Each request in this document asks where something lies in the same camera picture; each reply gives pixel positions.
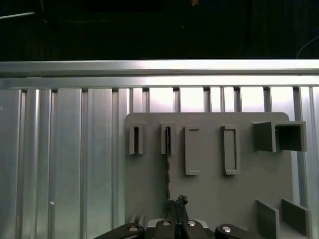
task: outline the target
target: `small black part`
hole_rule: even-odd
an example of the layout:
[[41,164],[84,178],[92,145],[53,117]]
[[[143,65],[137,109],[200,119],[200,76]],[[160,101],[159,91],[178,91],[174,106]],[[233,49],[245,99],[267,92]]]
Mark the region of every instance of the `small black part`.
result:
[[176,200],[176,204],[177,204],[179,207],[183,207],[183,206],[185,206],[187,203],[188,203],[187,196],[179,195],[178,199]]
[[166,138],[166,155],[169,156],[171,155],[171,132],[170,132],[170,127],[165,128],[165,138]]
[[135,223],[127,223],[94,239],[144,239],[144,228]]
[[174,223],[178,223],[177,214],[176,214],[176,206],[175,206],[174,200],[167,200],[164,203],[162,217]]

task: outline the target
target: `rectangular slot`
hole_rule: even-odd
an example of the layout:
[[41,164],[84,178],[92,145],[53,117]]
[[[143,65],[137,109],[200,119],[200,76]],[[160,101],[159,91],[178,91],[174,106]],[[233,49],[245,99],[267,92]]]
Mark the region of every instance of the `rectangular slot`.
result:
[[281,203],[283,221],[302,235],[312,238],[310,211],[285,199],[282,199]]
[[130,154],[143,154],[145,153],[144,146],[144,124],[137,124],[130,128]]
[[185,172],[186,175],[199,175],[200,167],[200,148],[201,132],[198,126],[185,127]]
[[134,127],[134,153],[139,151],[139,128]]
[[222,143],[226,175],[239,174],[239,135],[236,126],[222,126]]
[[175,123],[161,123],[161,153],[175,154],[176,125]]
[[265,239],[279,239],[280,219],[278,209],[256,200],[257,230]]
[[305,122],[277,123],[276,134],[278,134],[279,149],[305,152],[307,150],[305,129]]

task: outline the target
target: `screw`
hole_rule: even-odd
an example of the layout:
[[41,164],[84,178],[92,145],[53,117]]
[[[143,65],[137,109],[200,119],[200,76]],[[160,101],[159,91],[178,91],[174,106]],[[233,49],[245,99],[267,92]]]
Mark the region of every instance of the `screw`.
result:
[[129,229],[130,232],[136,232],[137,230],[138,230],[138,229],[135,228],[135,227],[131,227],[131,228]]
[[188,221],[187,224],[191,227],[195,226],[196,225],[196,222],[194,221]]
[[231,228],[229,227],[223,227],[222,230],[226,233],[230,233],[231,232]]

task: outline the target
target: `vertical metal rib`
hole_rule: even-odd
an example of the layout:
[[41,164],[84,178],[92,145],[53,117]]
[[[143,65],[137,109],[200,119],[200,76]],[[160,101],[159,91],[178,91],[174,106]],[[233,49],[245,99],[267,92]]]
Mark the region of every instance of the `vertical metal rib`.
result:
[[319,228],[315,225],[319,225],[319,87],[312,88],[312,97],[313,97],[313,133],[314,133],[314,150],[315,150],[315,157],[312,161],[312,167],[311,167],[311,178],[309,179],[312,183],[311,185],[311,197],[312,197],[312,203],[313,208],[313,237],[319,238]]
[[112,228],[125,222],[125,118],[130,112],[130,90],[112,92]]
[[87,238],[88,213],[88,92],[82,90],[81,105],[81,158],[80,158],[80,239]]
[[[309,129],[311,129],[311,122],[307,121],[310,115],[309,89],[307,87],[294,88],[294,107],[296,120],[306,120],[307,140],[309,139]],[[299,176],[299,192],[300,205],[308,207],[307,200],[307,177],[306,177],[306,153],[298,152],[298,176]]]
[[37,175],[39,152],[40,91],[28,90],[25,107],[24,173],[22,236],[34,239],[37,235]]
[[49,150],[49,180],[48,180],[48,239],[54,239],[55,221],[55,191],[56,191],[56,157],[57,157],[57,129],[58,129],[58,97],[57,92],[51,94],[50,120],[50,150]]
[[89,89],[87,119],[87,234],[112,229],[112,90]]
[[173,89],[173,112],[180,112],[179,88]]
[[40,93],[36,239],[48,239],[51,90]]
[[[294,109],[294,91],[292,87],[271,87],[267,91],[270,97],[269,108],[272,112],[284,112],[288,115],[291,121],[295,120]],[[292,154],[292,170],[293,170],[293,189],[294,202],[300,203],[299,199],[299,176],[298,176],[298,160],[297,153]]]
[[18,143],[18,171],[17,171],[17,192],[16,192],[16,222],[15,222],[15,237],[22,237],[22,217],[23,217],[23,173],[24,173],[24,130],[25,130],[25,92],[20,92],[19,104],[19,143]]
[[269,87],[264,88],[264,109],[265,112],[272,111],[271,89]]
[[19,128],[21,112],[21,91],[0,90],[0,143],[1,167],[0,187],[0,238],[17,238],[16,224],[18,199],[18,156],[19,156]]
[[55,238],[79,238],[81,90],[58,91]]
[[204,111],[211,112],[210,88],[204,88]]
[[143,112],[150,112],[151,103],[150,103],[150,90],[143,89],[142,91],[142,106],[143,106]]

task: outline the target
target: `black wall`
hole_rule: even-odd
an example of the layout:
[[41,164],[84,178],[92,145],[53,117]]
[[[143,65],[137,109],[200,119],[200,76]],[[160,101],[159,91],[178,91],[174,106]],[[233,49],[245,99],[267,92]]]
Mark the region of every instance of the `black wall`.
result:
[[[164,11],[141,13],[87,13],[72,1],[48,0],[48,23],[40,15],[0,20],[0,61],[293,59],[319,35],[316,0],[253,0],[251,23],[246,0],[202,0],[195,7],[171,0]],[[20,2],[2,15],[32,10]],[[317,57],[319,41],[300,54]]]

